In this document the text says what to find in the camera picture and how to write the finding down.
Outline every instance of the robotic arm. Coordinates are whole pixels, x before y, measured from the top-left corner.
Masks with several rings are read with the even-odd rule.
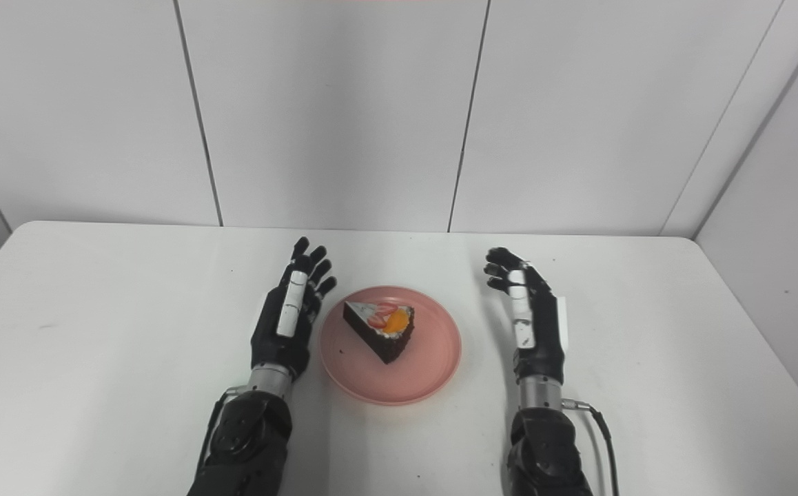
[[[336,280],[323,246],[305,255],[295,244],[279,285],[267,293],[252,337],[247,385],[228,389],[214,406],[194,483],[188,496],[276,496],[291,436],[286,397],[307,369],[313,322]],[[591,496],[564,409],[588,409],[607,440],[611,482],[617,494],[613,447],[601,414],[587,403],[562,399],[564,351],[557,300],[543,277],[506,248],[487,254],[488,286],[510,295],[516,383],[521,392],[513,418],[507,470],[512,496]]]
[[[336,280],[323,246],[305,255],[310,242],[295,244],[279,285],[267,293],[252,336],[252,374],[245,386],[228,389],[209,420],[194,483],[188,496],[276,496],[291,436],[286,397],[307,370],[314,320]]]
[[[512,421],[507,459],[512,496],[591,496],[575,428],[562,412],[565,355],[557,299],[540,273],[506,248],[492,248],[485,258],[488,286],[512,298],[518,345],[513,369],[521,404]]]

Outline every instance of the chocolate cake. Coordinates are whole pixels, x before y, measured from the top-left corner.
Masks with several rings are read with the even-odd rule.
[[[345,302],[345,320],[385,364],[399,358],[414,330],[414,309],[392,302]]]

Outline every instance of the robot finger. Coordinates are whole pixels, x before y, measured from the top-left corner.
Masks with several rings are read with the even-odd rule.
[[[493,263],[489,263],[484,266],[484,273],[487,273],[488,276],[498,277],[499,279],[506,279],[509,275],[509,271]]]
[[[320,280],[323,279],[323,276],[331,269],[332,262],[329,261],[328,258],[321,261],[321,263],[314,268],[314,272],[310,273],[310,279],[307,280],[307,284],[316,288],[316,286],[320,284]]]
[[[319,288],[315,288],[313,285],[307,285],[307,289],[304,292],[304,307],[302,310],[304,311],[305,316],[307,316],[308,321],[313,323],[316,320],[316,316],[319,315],[320,309],[323,307],[323,298],[337,285],[337,279],[335,277],[329,277],[323,281],[323,284],[319,286]]]
[[[301,255],[307,251],[307,248],[310,246],[310,240],[307,239],[307,236],[301,236],[298,239],[298,242],[295,242],[295,246],[292,248],[291,251],[291,261],[295,261],[295,258],[301,257]]]
[[[509,294],[509,285],[505,279],[500,279],[500,277],[491,277],[491,279],[488,279],[487,285],[489,288],[494,288],[498,291],[503,291],[504,293]]]
[[[320,261],[323,261],[323,258],[326,258],[326,247],[325,246],[317,246],[317,248],[310,252],[310,260],[314,261],[314,266]]]
[[[502,246],[488,250],[488,254],[484,259],[509,271],[524,267],[524,260]]]
[[[329,291],[335,289],[335,286],[337,285],[338,280],[335,279],[335,276],[330,276],[329,279],[324,280],[319,288],[316,289],[317,294],[320,295],[320,300],[326,298],[326,295],[329,294]]]

